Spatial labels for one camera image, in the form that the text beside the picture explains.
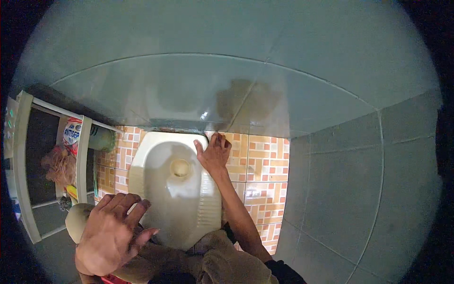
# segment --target sleeve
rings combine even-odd
[[[267,268],[271,270],[279,284],[307,284],[304,279],[282,260],[269,260],[265,262]]]

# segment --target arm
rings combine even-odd
[[[96,275],[90,276],[79,272],[79,276],[82,284],[104,284],[101,277]]]
[[[203,151],[202,145],[197,140],[194,141],[194,144],[197,149],[197,159],[213,177],[221,192],[227,220],[241,248],[262,262],[272,260],[270,254],[262,245],[262,240],[260,240],[254,221],[230,181],[226,163],[232,144],[226,140],[224,135],[219,133],[213,134],[205,151]]]

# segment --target tiled floor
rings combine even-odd
[[[119,126],[116,148],[96,153],[99,201],[106,193],[128,192],[128,171],[145,131]],[[212,131],[206,132],[208,138]],[[287,192],[290,142],[287,139],[225,133],[232,143],[227,162],[230,179],[270,252],[276,252]]]

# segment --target finger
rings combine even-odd
[[[211,136],[211,141],[210,141],[210,145],[211,146],[214,146],[216,144],[216,140],[217,140],[217,137],[219,136],[219,133],[218,132],[215,132],[213,134],[213,136]]]
[[[103,210],[104,211],[110,211],[112,210],[113,208],[115,208],[119,203],[120,201],[126,196],[126,194],[124,193],[117,193],[114,198],[106,205],[104,206]]]
[[[103,196],[101,201],[93,208],[93,210],[101,210],[104,206],[106,206],[112,199],[114,199],[115,195],[113,194],[106,194]]]
[[[143,217],[145,212],[150,208],[150,201],[144,199],[136,204],[134,209],[128,214],[124,220],[125,224],[130,228],[135,228],[139,224],[140,219]]]
[[[226,136],[225,135],[221,135],[221,147],[224,149],[225,148],[225,145],[226,145]]]
[[[112,212],[117,216],[126,216],[128,210],[132,207],[133,204],[141,201],[142,199],[137,194],[128,193],[120,203],[112,209]]]
[[[149,228],[143,230],[133,241],[131,245],[131,249],[129,251],[130,257],[135,257],[137,254],[139,254],[139,251],[141,248],[157,233],[159,232],[159,229],[156,228]]]
[[[194,146],[196,146],[197,156],[201,155],[203,153],[203,147],[199,140],[194,140]]]
[[[230,150],[231,147],[232,147],[232,144],[228,140],[226,140],[225,148]]]

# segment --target wrist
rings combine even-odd
[[[77,248],[76,248],[76,254],[74,256],[74,263],[76,264],[76,269],[77,269],[77,271],[79,271],[79,273],[84,274],[84,275],[89,275],[89,276],[94,275],[85,267],[83,261],[79,258]]]
[[[226,177],[230,178],[228,175],[227,167],[212,170],[209,172],[209,174],[211,175],[215,182],[225,179]]]

